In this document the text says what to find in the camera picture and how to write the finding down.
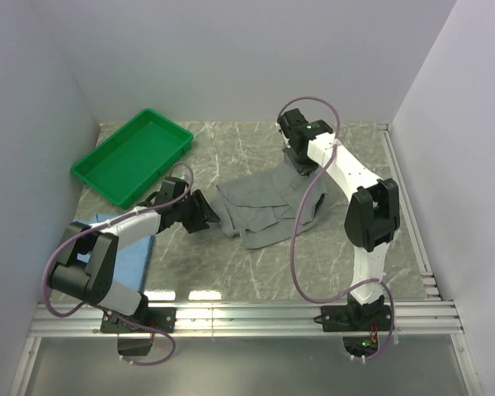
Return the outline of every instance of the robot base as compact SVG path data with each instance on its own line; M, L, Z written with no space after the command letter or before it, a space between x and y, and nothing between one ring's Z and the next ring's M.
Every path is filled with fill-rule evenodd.
M174 332L174 322L176 321L176 308L148 308L146 319L135 320L139 324L162 330L164 332ZM128 334L133 332L143 332L142 330L131 328L122 323L116 314L102 317L101 332L110 334ZM117 351L121 356L146 356L149 354L153 344L153 338L120 338L117 340Z
M391 313L390 307L384 305L383 295L374 303L364 305L349 295L346 305L325 305L313 320L323 325L324 332L369 332L373 325L377 325L379 332L387 332Z

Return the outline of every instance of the cable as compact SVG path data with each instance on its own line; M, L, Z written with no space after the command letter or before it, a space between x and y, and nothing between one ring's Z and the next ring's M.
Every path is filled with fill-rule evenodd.
M367 283L380 283L385 291L387 292L387 295L389 296L390 300L390 307L391 307L391 317L392 320L390 322L390 330L389 330L389 335L387 336L387 340L383 343L383 345L378 349L378 351L372 355L366 358L367 360L373 359L374 357L377 357L381 353L383 353L384 349L386 348L386 345L389 343L391 337L393 336L394 332L394 320L395 320L395 308L394 308L394 297L392 296L392 293L389 290L389 287L381 280L377 278L372 278L372 279L367 279L363 280L359 283L356 283L352 287L349 287L348 289L342 291L338 295L328 298L328 299L314 299L312 297L309 297L304 291L301 289L300 284L299 284L299 279L297 277L297 271L295 269L295 244L296 244L296 239L297 239L297 234L298 234L298 229L299 229L299 224L300 224L300 216L303 213L304 206L306 204L306 200L309 197L310 192L313 190L315 185L321 180L321 177L327 172L328 168L334 160L336 159L337 156L337 141L339 140L339 134L341 133L341 119L339 118L339 114L337 113L336 108L331 105L329 102L325 101L324 99L321 99L319 97L296 97L294 100L289 101L286 103L282 109L279 111L279 115L277 116L277 120L282 116L284 111L288 108L289 105L292 103L295 103L297 101L302 101L302 100L310 100L310 101L318 101L320 103L323 103L326 105L334 114L336 117L336 133L335 133L335 138L334 138L334 145L332 149L332 155L328 159L328 162L324 167L321 167L321 170L318 172L318 174L315 176L315 178L312 180L312 182L309 184L308 188L304 192L303 198L301 199L301 202L299 204L299 208L297 210L297 215L295 216L295 222L294 222L294 230L293 233L291 234L291 240L290 240L290 272L291 272L291 279L294 282L295 288L297 289L297 292L300 294L300 296L305 299L306 301L309 301L310 303L313 304L329 304L332 303L333 301L340 299L341 297L348 295L350 292L353 290L357 289L358 287L365 285Z
M64 241L59 247L57 247L57 249L55 249L55 251L53 252L53 254L49 257L48 262L46 263L46 266L45 266L45 269L44 269L44 273L42 275L42 284L41 284L41 288L42 288L42 303L44 304L44 306L46 307L46 309L48 309L48 311L51 314L53 314L57 318L67 318L68 316L71 316L75 312L77 312L77 310L80 309L84 305L84 303L79 303L73 309L71 309L70 311L65 312L65 313L61 313L61 312L55 310L53 308L53 306L51 305L51 302L50 302L50 291L49 291L49 287L47 286L47 284L48 284L48 277L50 276L50 273L54 269L54 264L55 264L55 262L57 260L57 256L65 248L67 248L71 243L77 241L78 239L80 239L80 238L82 238L82 237L84 237L84 236L86 236L86 235L88 235L90 233L95 233L96 231L100 231L102 229L109 228L112 225L118 224L118 223L120 223L120 222L122 222L124 220L127 220L127 219L129 219L131 217L134 217L134 216L137 216L137 215L141 215L143 213L147 213L147 212L152 212L152 211L155 211L155 210L161 210L161 209L168 208L169 206L172 206L172 205L176 204L177 202L179 202L180 200L182 200L183 198L185 198L185 196L189 193L189 191L192 188L192 184L194 182L194 172L192 171L192 168L189 165L187 165L186 163L176 163L176 164L174 164L174 166L172 167L172 169L174 169L175 167L178 167L178 166L183 166L189 172L189 175L190 175L190 180L187 182L188 183L188 186L185 189L185 191L183 191L183 194L181 194L180 196L178 196L174 200L171 200L170 202L167 202L165 204L156 205L156 206L150 206L148 208L143 208L143 209L140 209L140 210L131 210L130 212L126 212L125 214L122 214L121 216L118 216L118 217L116 217L114 219L107 220L107 221L105 221L105 222L103 222L103 223L101 223L101 224L99 224L99 225L97 225L95 227L91 227L89 229L85 229L84 231L73 235L70 239Z
M174 164L174 166L171 168L171 171L168 174L171 175L172 174L172 170L174 170L174 168L179 167L179 166L184 167L189 172L189 181L187 181L188 186L186 187L185 191L183 191L183 193L180 196L178 196L174 200L171 200L171 201L169 201L169 202L167 202L165 204L151 206L151 207L143 208L143 209L140 209L140 210L131 210L130 212L124 213L121 216L117 216L114 219L107 220L107 221L103 222L102 224L99 224L99 225L97 225L95 227L91 227L89 229L85 229L84 231L73 235L70 239L64 241L63 243L61 243L61 245L59 247L57 247L57 249L55 249L55 251L53 252L53 254L49 257L48 262L46 263L46 266L44 268L44 272L42 274L42 281L41 281L42 303L44 304L44 306L46 307L46 309L48 310L48 312L50 312L52 315L56 316L57 318L67 318L67 317L75 314L84 305L84 302L81 302L81 303L77 304L75 307L73 307L72 309L70 309L68 312L64 312L64 313L57 311L51 305L51 302L50 302L50 290L49 290L49 287L48 287L48 277L50 276L50 273L54 269L54 265L55 265L55 262L57 261L57 257L59 256L59 254L65 248L67 248L71 243L77 241L78 239L80 239L80 238L82 238L82 237L84 237L84 236L86 236L86 235L88 235L90 233L95 233L96 231L100 231L102 229L109 228L112 225L118 224L118 223L120 223L122 221L125 221L125 220L131 218L131 217L134 217L134 216L137 216L137 215L141 215L143 213L147 213L147 212L152 212L152 211L155 211L155 210L162 210L162 209L168 208L168 207L176 204L177 202L179 202L183 198L185 198L186 195L191 191L192 185L194 183L194 172L192 171L192 168L187 163L179 162L179 163L175 163ZM163 331L158 330L156 328L150 328L148 326L143 326L143 325L140 325L140 324L137 324L137 323L133 323L129 319L127 319L127 318L123 317L122 315L120 315L119 313L118 313L118 319L121 322L123 322L126 325L128 325L128 326L131 326L131 327L134 327L134 328L139 328L139 329L142 329L142 330L144 330L146 332L154 332L156 334L160 334L162 336L165 336L166 338L168 338L168 340L172 344L172 349L168 353L168 355L165 356L164 358L160 359L159 361L153 361L153 362L147 362L147 363L133 362L133 364L136 364L136 365L158 365L158 364L163 363L164 361L168 360L174 354L174 351L176 350L176 342L174 341L174 338L172 338L172 336L170 336L166 332L163 332Z

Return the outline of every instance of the gray cloth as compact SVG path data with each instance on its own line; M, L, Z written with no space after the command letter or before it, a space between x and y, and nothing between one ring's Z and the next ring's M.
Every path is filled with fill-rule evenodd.
M314 173L300 176L285 160L274 169L218 184L219 194L210 205L228 237L240 235L244 247L263 248L291 237L299 203L314 177ZM306 201L300 233L311 228L326 211L326 193L321 180Z

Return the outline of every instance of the metal frame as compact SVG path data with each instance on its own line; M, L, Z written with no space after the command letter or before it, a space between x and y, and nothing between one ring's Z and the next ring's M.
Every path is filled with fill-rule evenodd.
M469 352L468 343L464 334L451 334L451 341L459 362L460 371L464 377L465 387L469 396L484 395L480 384L479 374L475 368L473 357Z
M400 204L402 205L402 212L405 221L407 222L407 228L411 236L412 248L416 253L416 259L421 272L432 272L429 259L427 258L426 249L423 246L422 236L418 229L416 218L414 216L413 207L409 200L407 188L403 182L402 172L398 165L398 159L396 159L396 153L389 135L389 126L385 125L385 129L380 129L382 135L382 142L385 153L387 154L387 160L389 161L389 167L393 174L393 179L398 183L399 190L401 192Z
M9 390L9 396L23 396L26 394L27 385L30 382L31 372L35 365L36 356L40 348L40 337L28 337L26 344L24 345L24 351L18 363L16 369L15 378L11 389Z
M345 303L332 304L343 306ZM150 307L176 307L174 337L333 337L341 332L323 332L314 322L320 307L306 302L257 303L151 303ZM56 305L57 310L73 306ZM448 301L405 301L395 303L399 334L462 334L455 304ZM102 312L79 309L71 318L56 318L44 306L35 312L29 337L115 337L99 333ZM345 332L365 336L367 332ZM147 333L121 335L149 337Z
M389 136L388 125L378 125L384 150L394 180L401 191L401 205L417 264L426 287L423 301L395 302L396 332L400 335L450 334L466 388L471 396L483 394L473 359L465 341L464 329L455 303L442 301L427 258L422 238L403 183L398 160ZM176 307L174 337L340 337L340 332L323 332L314 322L319 306L301 301L225 302L158 302L152 297L151 307ZM58 304L57 310L67 311L72 304ZM35 364L42 337L116 337L99 332L102 312L91 307L79 309L71 318L56 318L43 305L37 306L26 345L21 356L10 396L25 394ZM365 336L363 332L345 332L345 336ZM121 337L149 337L135 333Z

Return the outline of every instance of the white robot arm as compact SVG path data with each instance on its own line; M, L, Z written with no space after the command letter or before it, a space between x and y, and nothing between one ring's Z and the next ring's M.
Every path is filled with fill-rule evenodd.
M327 174L341 187L350 202L358 189L376 186L381 178L364 167L339 141L335 143L337 144L337 156L327 169ZM324 167L332 155L333 145L333 134L320 134L309 142L308 157L320 167ZM354 246L352 285L370 278L382 279L389 245L390 242L380 243L372 252L367 252L364 247ZM368 283L353 290L351 295L358 303L369 304L383 295L383 288L378 283Z
M282 115L278 126L286 143L284 151L300 174L324 167L337 145L337 156L326 172L349 201L345 230L354 244L352 285L371 278L381 281L389 244L399 228L398 185L392 179L382 180L334 141L332 128L322 120L309 123L294 109ZM372 304L383 299L383 289L368 283L351 295L360 305Z
M153 206L181 196L186 188L186 181L167 177L158 192L133 209L135 216L120 222L107 220L103 222L106 228L76 239L57 256L47 285L84 303L131 317L135 323L149 326L152 319L147 297L113 279L116 254L141 238L161 233L175 222L182 223L188 233L207 229L208 223L218 222L219 217L199 190L189 192L167 209L153 210ZM145 207L149 207L150 211L141 213ZM98 225L101 223L88 225L73 222L64 231L62 241ZM79 254L89 254L90 257L83 261L78 258Z

